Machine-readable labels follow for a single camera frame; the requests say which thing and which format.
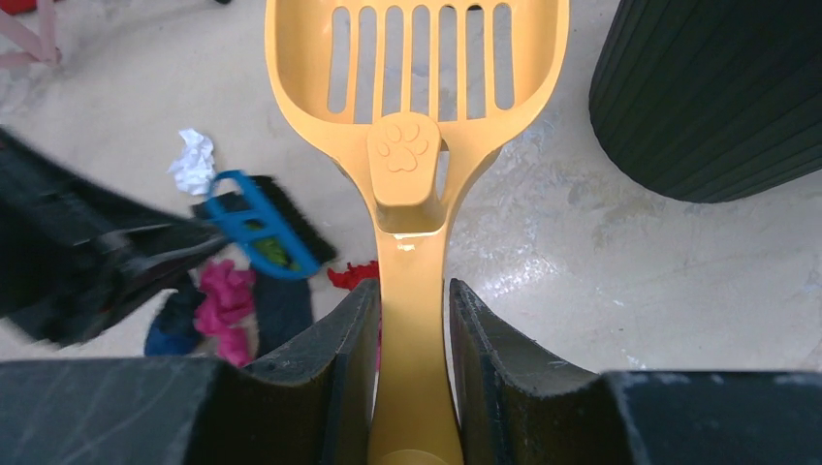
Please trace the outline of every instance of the white paper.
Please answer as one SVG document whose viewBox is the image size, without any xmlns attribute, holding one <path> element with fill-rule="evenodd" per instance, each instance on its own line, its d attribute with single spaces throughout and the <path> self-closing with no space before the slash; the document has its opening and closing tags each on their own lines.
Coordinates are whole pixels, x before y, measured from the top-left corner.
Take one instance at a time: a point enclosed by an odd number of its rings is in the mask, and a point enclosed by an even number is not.
<svg viewBox="0 0 822 465">
<path fill-rule="evenodd" d="M 208 192 L 208 185 L 214 178 L 214 143 L 193 129 L 179 132 L 185 140 L 185 148 L 169 167 L 174 174 L 174 183 L 182 192 L 201 196 Z"/>
</svg>

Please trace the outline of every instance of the ribbed trash can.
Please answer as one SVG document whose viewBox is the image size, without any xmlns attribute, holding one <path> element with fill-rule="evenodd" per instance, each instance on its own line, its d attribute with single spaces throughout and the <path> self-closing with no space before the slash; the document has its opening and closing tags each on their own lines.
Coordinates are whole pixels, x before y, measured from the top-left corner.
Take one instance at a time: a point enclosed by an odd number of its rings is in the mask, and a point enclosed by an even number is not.
<svg viewBox="0 0 822 465">
<path fill-rule="evenodd" d="M 591 124 L 663 196 L 747 197 L 822 168 L 822 0 L 622 0 Z"/>
</svg>

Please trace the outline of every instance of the white floor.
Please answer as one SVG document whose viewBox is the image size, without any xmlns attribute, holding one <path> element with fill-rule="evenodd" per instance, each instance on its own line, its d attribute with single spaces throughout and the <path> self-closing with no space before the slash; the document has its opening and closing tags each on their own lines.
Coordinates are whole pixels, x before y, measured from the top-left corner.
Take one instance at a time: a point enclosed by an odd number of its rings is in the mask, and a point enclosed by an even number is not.
<svg viewBox="0 0 822 465">
<path fill-rule="evenodd" d="M 822 370 L 822 172 L 719 205 L 667 200 L 619 172 L 587 114 L 616 6 L 573 2 L 551 103 L 468 196 L 448 277 L 593 370 Z M 0 122 L 99 182 L 181 214 L 195 199 L 166 169 L 182 146 L 177 131 L 197 128 L 214 139 L 219 169 L 277 175 L 338 246 L 341 264 L 372 260 L 354 187 L 277 109 L 264 8 L 263 0 L 61 2 L 63 65 L 0 71 Z M 345 294 L 324 276 L 312 284 L 318 315 Z M 158 301 L 62 351 L 2 326 L 0 358 L 137 356 Z"/>
</svg>

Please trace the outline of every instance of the pink chair leg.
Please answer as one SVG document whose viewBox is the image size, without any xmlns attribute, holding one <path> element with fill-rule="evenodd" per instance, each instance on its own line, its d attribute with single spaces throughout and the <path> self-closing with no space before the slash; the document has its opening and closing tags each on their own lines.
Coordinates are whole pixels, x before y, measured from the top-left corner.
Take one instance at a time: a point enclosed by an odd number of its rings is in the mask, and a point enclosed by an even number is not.
<svg viewBox="0 0 822 465">
<path fill-rule="evenodd" d="M 60 52 L 55 41 L 54 0 L 37 0 L 40 20 L 40 36 L 20 24 L 19 21 L 0 11 L 0 34 L 8 37 L 23 52 L 0 54 L 0 68 L 11 68 L 28 63 L 43 62 L 56 65 Z"/>
</svg>

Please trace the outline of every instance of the blue cloth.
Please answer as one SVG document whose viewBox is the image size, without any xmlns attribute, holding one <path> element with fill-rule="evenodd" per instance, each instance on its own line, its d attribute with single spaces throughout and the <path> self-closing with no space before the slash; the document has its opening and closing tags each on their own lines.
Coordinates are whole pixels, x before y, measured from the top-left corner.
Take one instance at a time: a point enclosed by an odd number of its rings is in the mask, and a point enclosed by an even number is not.
<svg viewBox="0 0 822 465">
<path fill-rule="evenodd" d="M 196 331 L 194 334 L 166 334 L 155 320 L 148 329 L 143 353 L 146 357 L 187 356 L 202 340 L 202 335 Z"/>
<path fill-rule="evenodd" d="M 181 276 L 174 287 L 177 292 L 166 300 L 145 336 L 142 352 L 147 357 L 187 356 L 203 340 L 203 335 L 194 328 L 194 313 L 206 295 L 194 287 L 188 273 Z"/>
</svg>

